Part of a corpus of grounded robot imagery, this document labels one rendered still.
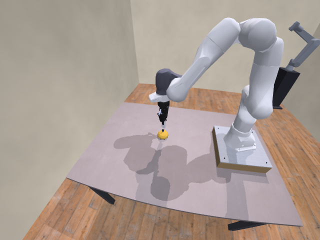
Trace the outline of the yellow desk bell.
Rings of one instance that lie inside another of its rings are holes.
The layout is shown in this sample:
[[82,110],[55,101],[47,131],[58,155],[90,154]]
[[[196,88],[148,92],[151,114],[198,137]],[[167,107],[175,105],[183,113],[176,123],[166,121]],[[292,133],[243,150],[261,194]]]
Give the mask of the yellow desk bell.
[[163,139],[165,140],[166,138],[168,138],[168,132],[164,129],[160,130],[157,134],[157,136],[160,138],[160,139]]

